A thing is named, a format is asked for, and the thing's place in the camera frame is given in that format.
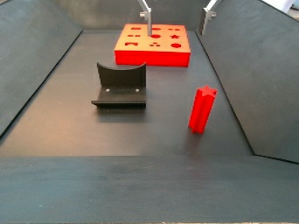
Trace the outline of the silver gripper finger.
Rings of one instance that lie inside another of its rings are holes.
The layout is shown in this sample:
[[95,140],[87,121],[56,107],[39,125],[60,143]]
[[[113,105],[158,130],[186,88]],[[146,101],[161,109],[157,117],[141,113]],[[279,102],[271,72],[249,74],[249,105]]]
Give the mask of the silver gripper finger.
[[146,0],[138,0],[138,2],[143,9],[143,11],[141,12],[141,17],[147,22],[147,35],[151,36],[153,35],[153,9],[150,8]]
[[201,34],[206,33],[209,22],[217,17],[217,12],[214,8],[217,7],[218,0],[210,0],[209,5],[202,9],[202,25]]

